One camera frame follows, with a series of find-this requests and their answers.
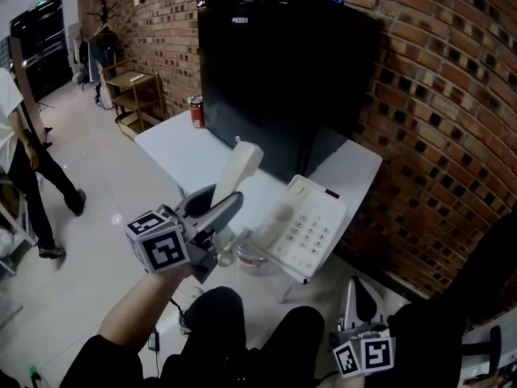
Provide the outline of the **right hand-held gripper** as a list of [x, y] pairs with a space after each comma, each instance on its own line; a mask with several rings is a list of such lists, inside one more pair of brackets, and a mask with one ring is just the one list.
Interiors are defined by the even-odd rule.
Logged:
[[341, 378], [367, 377], [391, 370], [395, 365], [394, 338], [384, 324], [385, 302], [358, 276], [348, 283], [342, 317], [343, 326], [354, 326], [358, 319], [374, 324], [330, 333], [330, 346]]

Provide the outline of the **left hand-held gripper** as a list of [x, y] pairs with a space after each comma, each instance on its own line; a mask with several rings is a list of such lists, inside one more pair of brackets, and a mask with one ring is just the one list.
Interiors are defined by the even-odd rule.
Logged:
[[215, 189], [215, 184], [208, 185], [185, 196], [174, 210], [161, 205], [125, 226], [133, 253], [147, 272], [188, 265], [201, 284], [207, 280], [218, 263], [212, 234], [220, 233], [244, 202], [241, 192], [232, 192], [213, 204]]

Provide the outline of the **white telephone handset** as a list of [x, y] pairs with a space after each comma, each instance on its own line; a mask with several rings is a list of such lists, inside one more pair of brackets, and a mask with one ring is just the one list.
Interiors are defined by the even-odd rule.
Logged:
[[216, 185], [211, 206], [217, 205], [231, 193], [236, 192], [243, 180], [253, 176], [258, 170], [263, 156], [263, 150], [258, 145], [238, 141]]

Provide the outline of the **person's left forearm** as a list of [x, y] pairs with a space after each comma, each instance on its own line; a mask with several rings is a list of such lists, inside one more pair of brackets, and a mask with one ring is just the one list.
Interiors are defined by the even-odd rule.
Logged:
[[175, 291], [191, 274], [188, 265], [146, 274], [110, 310], [98, 334], [118, 346], [139, 352]]

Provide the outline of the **clear large water jug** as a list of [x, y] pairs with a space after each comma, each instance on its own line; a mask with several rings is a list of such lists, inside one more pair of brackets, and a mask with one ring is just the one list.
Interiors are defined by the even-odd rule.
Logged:
[[248, 242], [235, 247], [238, 267], [249, 276], [269, 277], [282, 271]]

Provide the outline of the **person's right leg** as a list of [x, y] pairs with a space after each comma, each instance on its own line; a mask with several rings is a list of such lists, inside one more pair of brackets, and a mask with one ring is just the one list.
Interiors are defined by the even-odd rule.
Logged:
[[325, 329], [313, 307], [290, 310], [262, 348], [246, 355], [251, 388], [314, 388], [316, 359]]

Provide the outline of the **person's leg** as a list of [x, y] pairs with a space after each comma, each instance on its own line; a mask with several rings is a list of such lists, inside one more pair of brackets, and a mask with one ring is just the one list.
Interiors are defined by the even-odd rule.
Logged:
[[251, 388], [314, 388], [316, 359], [325, 329], [313, 307], [290, 310], [262, 348], [246, 355]]
[[233, 388], [231, 364], [246, 351], [242, 299], [220, 286], [198, 303], [191, 334], [183, 350], [167, 358], [159, 381], [165, 388]]

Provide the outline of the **red drink can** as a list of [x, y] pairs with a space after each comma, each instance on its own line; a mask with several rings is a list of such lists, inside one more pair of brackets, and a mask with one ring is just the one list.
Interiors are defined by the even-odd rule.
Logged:
[[204, 102], [201, 95], [194, 95], [189, 98], [192, 125], [197, 129], [205, 127], [204, 123]]

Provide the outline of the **white side desk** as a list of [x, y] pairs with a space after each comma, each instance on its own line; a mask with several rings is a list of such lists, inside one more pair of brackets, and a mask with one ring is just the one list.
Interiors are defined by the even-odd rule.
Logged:
[[[495, 320], [469, 331], [463, 338], [463, 344], [488, 342], [490, 340], [490, 330], [496, 326], [500, 326], [502, 335], [502, 354], [499, 367], [511, 365], [517, 361], [517, 307]], [[486, 375], [489, 372], [489, 367], [489, 356], [464, 356], [458, 388], [463, 388], [467, 379]]]

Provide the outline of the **black draped cloth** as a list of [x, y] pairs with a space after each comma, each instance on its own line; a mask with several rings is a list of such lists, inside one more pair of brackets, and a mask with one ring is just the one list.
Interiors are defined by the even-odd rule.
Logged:
[[500, 293], [517, 272], [517, 210], [497, 220], [477, 243], [443, 293], [448, 306], [471, 323], [497, 314]]

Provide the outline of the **person's left leg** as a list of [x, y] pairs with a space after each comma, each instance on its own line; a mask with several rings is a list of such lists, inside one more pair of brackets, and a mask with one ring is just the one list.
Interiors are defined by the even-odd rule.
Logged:
[[242, 299], [220, 286], [198, 303], [191, 334], [183, 350], [167, 358], [159, 381], [165, 388], [233, 388], [231, 364], [246, 351]]

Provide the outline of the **wooden shelf cart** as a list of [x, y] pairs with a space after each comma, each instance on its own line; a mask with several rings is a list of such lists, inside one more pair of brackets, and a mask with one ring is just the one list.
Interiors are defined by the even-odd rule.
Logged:
[[[167, 119], [158, 73], [138, 71], [135, 64], [134, 59], [128, 59], [100, 70], [116, 110], [115, 123], [122, 134], [132, 140]], [[145, 77], [129, 81], [138, 74]]]

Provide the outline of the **dark hanging jacket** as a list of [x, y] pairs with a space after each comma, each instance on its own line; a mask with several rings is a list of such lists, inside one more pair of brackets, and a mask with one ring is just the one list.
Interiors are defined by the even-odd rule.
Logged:
[[90, 78], [100, 79], [100, 70], [112, 67], [124, 59], [124, 50], [117, 34], [108, 26], [94, 34], [88, 42]]

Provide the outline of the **dark coat rack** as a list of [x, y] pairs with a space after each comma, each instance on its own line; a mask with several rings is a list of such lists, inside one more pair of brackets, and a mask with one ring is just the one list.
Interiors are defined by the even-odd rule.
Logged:
[[104, 33], [109, 29], [109, 21], [116, 16], [114, 12], [118, 6], [118, 2], [110, 3], [109, 0], [94, 0], [100, 5], [100, 10], [97, 12], [87, 12], [86, 14], [90, 17], [95, 17], [99, 21], [99, 27], [94, 33], [95, 36]]

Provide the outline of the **black glass door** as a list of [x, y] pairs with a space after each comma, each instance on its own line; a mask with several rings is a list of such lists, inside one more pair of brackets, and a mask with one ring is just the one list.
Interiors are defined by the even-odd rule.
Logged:
[[20, 40], [35, 101], [72, 80], [62, 0], [47, 0], [24, 11], [10, 21], [10, 32]]

